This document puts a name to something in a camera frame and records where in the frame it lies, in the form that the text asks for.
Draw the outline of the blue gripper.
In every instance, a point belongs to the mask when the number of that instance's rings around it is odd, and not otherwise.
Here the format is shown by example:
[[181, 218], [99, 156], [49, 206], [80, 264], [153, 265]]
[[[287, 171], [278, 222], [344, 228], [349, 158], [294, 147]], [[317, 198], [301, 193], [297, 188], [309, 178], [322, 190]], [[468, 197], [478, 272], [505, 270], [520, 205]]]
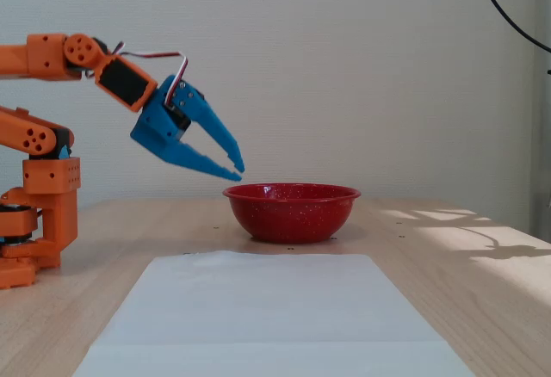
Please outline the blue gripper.
[[210, 176], [238, 182], [242, 176], [218, 165], [211, 158], [200, 154], [190, 145], [180, 141], [192, 123], [198, 124], [232, 161], [235, 169], [245, 172], [245, 164], [237, 140], [211, 109], [204, 95], [181, 80], [167, 108], [164, 97], [174, 76], [169, 76], [153, 93], [143, 107], [131, 138], [164, 162]]

